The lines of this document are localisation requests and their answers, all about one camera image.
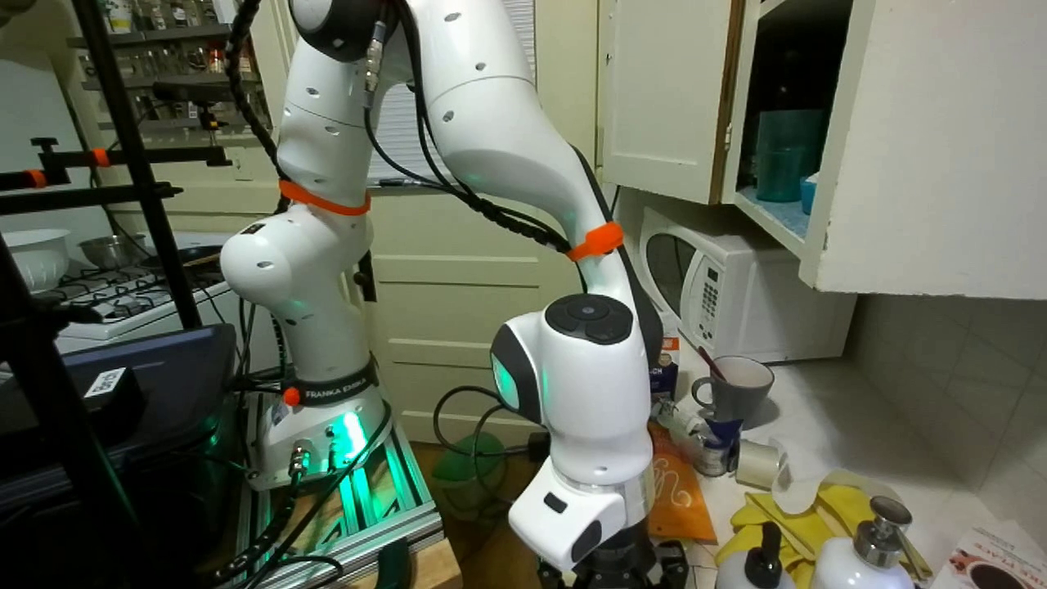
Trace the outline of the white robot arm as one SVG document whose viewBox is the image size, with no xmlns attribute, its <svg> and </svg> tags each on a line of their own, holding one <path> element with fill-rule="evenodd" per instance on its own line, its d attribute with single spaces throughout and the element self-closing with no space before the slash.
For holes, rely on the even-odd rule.
<svg viewBox="0 0 1047 589">
<path fill-rule="evenodd" d="M 551 589 L 663 589 L 647 536 L 653 366 L 663 323 L 591 160 L 555 127 L 500 0 L 287 0 L 299 27 L 274 131 L 287 205 L 220 252 L 236 295 L 270 308 L 293 376 L 258 424 L 252 483 L 336 483 L 384 435 L 384 396 L 344 271 L 370 245 L 381 101 L 415 93 L 437 182 L 487 221 L 567 255 L 582 288 L 505 320 L 490 374 L 551 451 L 509 509 Z"/>
</svg>

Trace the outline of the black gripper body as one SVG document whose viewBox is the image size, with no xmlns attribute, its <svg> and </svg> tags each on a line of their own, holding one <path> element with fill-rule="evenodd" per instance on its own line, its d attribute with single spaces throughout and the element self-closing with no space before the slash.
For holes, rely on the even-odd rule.
<svg viewBox="0 0 1047 589">
<path fill-rule="evenodd" d="M 536 567 L 539 589 L 689 589 L 691 562 L 678 539 L 653 539 L 629 527 L 591 554 L 574 572 Z"/>
</svg>

